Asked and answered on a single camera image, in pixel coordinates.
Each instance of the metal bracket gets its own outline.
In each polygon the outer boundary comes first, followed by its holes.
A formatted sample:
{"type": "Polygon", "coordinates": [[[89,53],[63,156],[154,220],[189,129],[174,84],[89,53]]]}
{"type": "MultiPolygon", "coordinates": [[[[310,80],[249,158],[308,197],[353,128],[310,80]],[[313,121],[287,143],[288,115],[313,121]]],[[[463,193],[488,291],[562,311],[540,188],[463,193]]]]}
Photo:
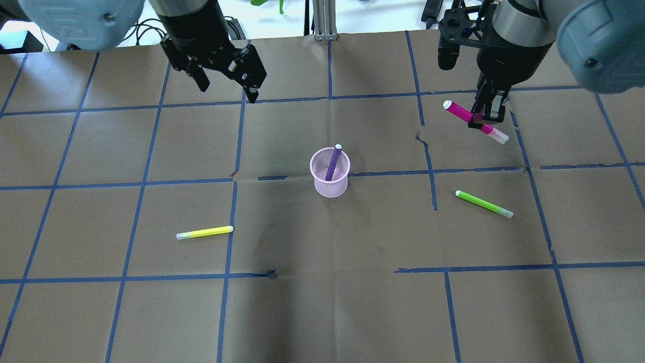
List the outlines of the metal bracket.
{"type": "Polygon", "coordinates": [[[313,1],[313,38],[317,41],[338,40],[336,0],[313,1]]]}

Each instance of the green marker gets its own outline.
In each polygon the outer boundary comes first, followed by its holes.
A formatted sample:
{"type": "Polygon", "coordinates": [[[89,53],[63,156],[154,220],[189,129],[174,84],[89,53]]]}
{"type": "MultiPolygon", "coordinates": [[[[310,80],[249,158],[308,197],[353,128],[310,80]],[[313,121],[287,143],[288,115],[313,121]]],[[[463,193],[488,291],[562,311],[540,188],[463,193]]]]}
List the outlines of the green marker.
{"type": "Polygon", "coordinates": [[[470,203],[477,204],[480,207],[486,208],[489,211],[493,211],[495,213],[501,214],[501,215],[503,215],[505,217],[508,217],[508,218],[513,218],[513,212],[511,212],[511,211],[509,211],[507,209],[504,209],[502,207],[498,207],[495,204],[492,204],[492,203],[487,202],[485,200],[479,199],[478,197],[476,197],[474,195],[470,195],[467,192],[456,191],[455,195],[460,197],[463,200],[469,201],[470,203]]]}

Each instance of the green object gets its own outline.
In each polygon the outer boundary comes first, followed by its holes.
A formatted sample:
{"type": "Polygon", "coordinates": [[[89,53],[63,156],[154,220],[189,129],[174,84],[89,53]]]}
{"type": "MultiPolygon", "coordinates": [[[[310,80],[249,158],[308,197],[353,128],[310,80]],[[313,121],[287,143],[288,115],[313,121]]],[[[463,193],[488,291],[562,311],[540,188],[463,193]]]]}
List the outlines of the green object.
{"type": "Polygon", "coordinates": [[[505,217],[508,217],[508,218],[513,218],[513,212],[511,212],[511,211],[509,211],[507,209],[504,209],[502,207],[499,207],[499,206],[497,206],[495,204],[492,204],[490,202],[487,202],[487,201],[485,201],[483,199],[480,199],[480,198],[478,198],[478,197],[476,197],[474,195],[470,195],[467,192],[456,191],[455,195],[460,197],[463,200],[466,200],[466,201],[471,202],[473,204],[477,204],[478,206],[480,206],[482,208],[486,208],[489,211],[499,213],[499,214],[501,214],[501,215],[503,215],[505,217]]]}
{"type": "MultiPolygon", "coordinates": [[[[251,0],[251,5],[260,6],[260,5],[264,4],[267,1],[268,0],[251,0]]],[[[283,6],[284,6],[284,0],[280,0],[280,14],[281,15],[284,15],[283,6]]]]}

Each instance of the pink marker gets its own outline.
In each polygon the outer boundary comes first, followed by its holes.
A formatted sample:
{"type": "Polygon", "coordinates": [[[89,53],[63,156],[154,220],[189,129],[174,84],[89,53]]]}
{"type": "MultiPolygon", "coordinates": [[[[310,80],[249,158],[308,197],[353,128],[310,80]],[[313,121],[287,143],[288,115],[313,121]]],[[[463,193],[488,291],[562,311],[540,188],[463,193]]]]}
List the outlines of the pink marker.
{"type": "MultiPolygon", "coordinates": [[[[470,111],[450,100],[444,102],[444,110],[447,110],[448,112],[464,120],[465,122],[469,122],[470,118],[473,116],[470,111]]],[[[480,131],[497,140],[499,143],[506,143],[508,141],[508,135],[501,132],[500,130],[497,130],[491,125],[482,125],[480,131]]]]}

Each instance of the robotic arm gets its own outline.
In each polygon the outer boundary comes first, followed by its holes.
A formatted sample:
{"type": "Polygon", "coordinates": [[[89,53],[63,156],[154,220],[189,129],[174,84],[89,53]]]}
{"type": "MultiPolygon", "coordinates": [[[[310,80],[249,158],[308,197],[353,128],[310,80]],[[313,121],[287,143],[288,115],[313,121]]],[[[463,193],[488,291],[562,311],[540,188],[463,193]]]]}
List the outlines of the robotic arm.
{"type": "Polygon", "coordinates": [[[468,123],[480,129],[504,121],[511,87],[532,77],[556,37],[561,57],[584,88],[620,93],[645,86],[643,17],[643,1],[484,0],[465,7],[454,0],[439,23],[439,67],[454,67],[460,45],[480,48],[468,123]]]}
{"type": "MultiPolygon", "coordinates": [[[[18,0],[29,18],[58,40],[84,50],[116,47],[139,19],[143,0],[18,0]]],[[[203,68],[238,82],[249,102],[266,78],[251,44],[235,48],[217,0],[150,0],[168,31],[161,46],[171,66],[185,71],[202,92],[210,82],[203,68]]]]}

